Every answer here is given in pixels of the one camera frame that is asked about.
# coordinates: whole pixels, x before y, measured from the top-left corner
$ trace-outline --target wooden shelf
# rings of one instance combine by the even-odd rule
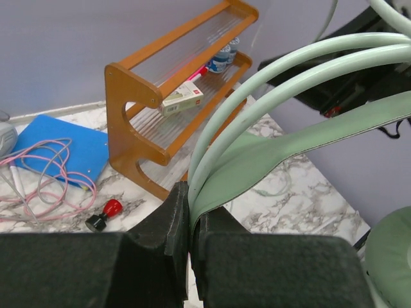
[[[223,73],[207,73],[197,80],[204,93],[199,107],[169,117],[163,117],[157,107],[257,17],[253,7],[226,0],[119,63],[106,66],[109,153],[115,170],[157,197],[167,197],[168,189],[184,178],[207,120],[251,66],[251,59],[238,52]],[[134,105],[126,110],[128,102]]]

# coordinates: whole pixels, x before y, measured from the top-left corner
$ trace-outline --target blue folder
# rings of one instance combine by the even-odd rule
[[[106,133],[61,121],[47,115],[40,115],[21,132],[14,151],[28,148],[46,139],[59,138],[72,139],[72,143],[69,146],[70,157],[66,164],[67,171],[83,173],[95,183],[109,159],[108,138]],[[48,144],[48,146],[57,151],[62,148],[57,144]],[[46,149],[35,149],[31,154],[47,158],[52,158],[55,155],[52,151]],[[66,151],[63,152],[62,158],[66,158]],[[24,162],[39,172],[41,172],[47,164],[46,161],[34,158],[26,158]],[[16,160],[15,164],[16,166],[25,168],[21,160]],[[50,165],[46,171],[46,174],[50,176],[55,176],[59,173],[59,168],[54,164]],[[69,177],[89,182],[82,176],[69,175]],[[70,182],[70,184],[81,186],[74,182]]]

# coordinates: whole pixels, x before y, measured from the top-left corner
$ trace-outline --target gray computer mouse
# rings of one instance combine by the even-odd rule
[[[0,122],[0,158],[10,154],[17,143],[17,131],[14,126]]]

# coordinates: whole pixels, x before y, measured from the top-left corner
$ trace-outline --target white box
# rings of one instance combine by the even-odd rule
[[[159,111],[164,117],[168,117],[176,112],[199,106],[203,97],[204,94],[193,82],[185,81],[162,101]]]

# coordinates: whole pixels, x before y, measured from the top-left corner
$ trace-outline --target white marble surface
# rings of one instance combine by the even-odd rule
[[[89,128],[107,129],[105,108],[61,117],[65,121]],[[256,123],[250,132],[265,137],[276,137],[283,131],[269,117]],[[10,178],[10,172],[1,171]],[[22,181],[27,190],[35,187],[37,175],[21,170]],[[274,196],[289,182],[289,189],[280,196]],[[128,230],[138,224],[156,209],[161,201],[107,166],[99,177],[98,197],[87,211],[61,221],[44,222],[36,227],[32,222],[1,222],[0,232],[88,232],[84,221],[95,212],[101,211],[104,203],[115,198],[125,210],[109,222],[106,231]],[[0,180],[1,196],[12,196],[12,190]],[[75,204],[84,204],[90,193],[70,187],[67,198]],[[38,200],[30,203],[34,211],[43,205]],[[226,205],[233,216],[251,232],[286,234],[336,235],[354,244],[368,230],[369,226],[336,189],[324,178],[305,155],[287,160],[273,170],[262,182],[250,191]],[[20,205],[5,205],[0,202],[1,215],[21,214]],[[61,213],[69,211],[61,207]],[[189,273],[189,302],[186,307],[201,307],[195,290],[193,273]]]

